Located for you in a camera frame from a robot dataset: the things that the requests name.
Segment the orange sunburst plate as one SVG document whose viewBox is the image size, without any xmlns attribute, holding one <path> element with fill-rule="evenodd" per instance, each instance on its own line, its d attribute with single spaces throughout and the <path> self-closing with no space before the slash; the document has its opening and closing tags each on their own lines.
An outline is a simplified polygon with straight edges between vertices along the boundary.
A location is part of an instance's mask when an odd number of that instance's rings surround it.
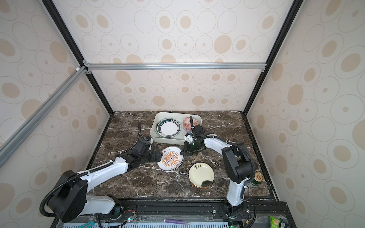
<svg viewBox="0 0 365 228">
<path fill-rule="evenodd" d="M 173 171 L 181 166 L 183 163 L 183 155 L 180 155 L 181 149 L 176 146 L 170 146 L 162 150 L 161 161 L 157 166 L 165 172 Z"/>
</svg>

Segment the red patterned bowl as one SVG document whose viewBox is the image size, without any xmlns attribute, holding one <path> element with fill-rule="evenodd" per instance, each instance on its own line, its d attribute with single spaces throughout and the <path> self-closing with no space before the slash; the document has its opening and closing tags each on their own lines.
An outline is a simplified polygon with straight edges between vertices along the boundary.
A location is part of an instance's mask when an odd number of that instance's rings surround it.
<svg viewBox="0 0 365 228">
<path fill-rule="evenodd" d="M 199 125 L 199 122 L 195 118 L 192 118 L 192 120 L 193 120 L 193 126 Z M 183 125 L 183 128 L 186 132 L 188 132 L 188 133 L 192 132 L 192 125 L 191 125 L 190 117 L 186 117 L 183 120 L 182 125 Z"/>
</svg>

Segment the white plate green red rim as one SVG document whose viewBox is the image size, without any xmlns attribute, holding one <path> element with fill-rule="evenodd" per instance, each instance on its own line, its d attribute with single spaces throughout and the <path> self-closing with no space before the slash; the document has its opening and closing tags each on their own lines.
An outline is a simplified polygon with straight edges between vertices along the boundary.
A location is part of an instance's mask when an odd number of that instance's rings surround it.
<svg viewBox="0 0 365 228">
<path fill-rule="evenodd" d="M 172 138 L 181 131 L 180 123 L 172 118 L 163 119 L 156 125 L 156 133 L 162 138 Z"/>
</svg>

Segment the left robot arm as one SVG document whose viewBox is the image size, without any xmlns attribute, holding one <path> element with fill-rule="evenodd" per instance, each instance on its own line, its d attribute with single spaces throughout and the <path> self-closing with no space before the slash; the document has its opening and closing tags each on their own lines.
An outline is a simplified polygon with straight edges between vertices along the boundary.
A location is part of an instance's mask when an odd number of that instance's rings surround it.
<svg viewBox="0 0 365 228">
<path fill-rule="evenodd" d="M 45 217 L 56 217 L 67 223 L 78 216 L 104 214 L 117 217 L 121 203 L 112 195 L 91 196 L 98 185 L 146 163 L 160 162 L 162 152 L 153 145 L 150 137 L 139 139 L 134 146 L 109 162 L 95 168 L 64 172 L 55 187 L 40 203 L 39 211 Z"/>
</svg>

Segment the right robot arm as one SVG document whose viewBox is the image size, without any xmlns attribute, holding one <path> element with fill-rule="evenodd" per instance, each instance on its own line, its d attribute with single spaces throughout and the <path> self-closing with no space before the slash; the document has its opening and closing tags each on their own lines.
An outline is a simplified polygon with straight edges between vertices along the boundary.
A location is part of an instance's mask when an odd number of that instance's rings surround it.
<svg viewBox="0 0 365 228">
<path fill-rule="evenodd" d="M 236 217 L 244 204 L 244 192 L 247 184 L 254 180 L 256 164 L 250 156 L 245 143 L 235 143 L 206 133 L 201 125 L 192 128 L 184 136 L 181 155 L 197 155 L 206 148 L 222 155 L 227 176 L 230 179 L 226 196 L 225 211 L 229 217 Z"/>
</svg>

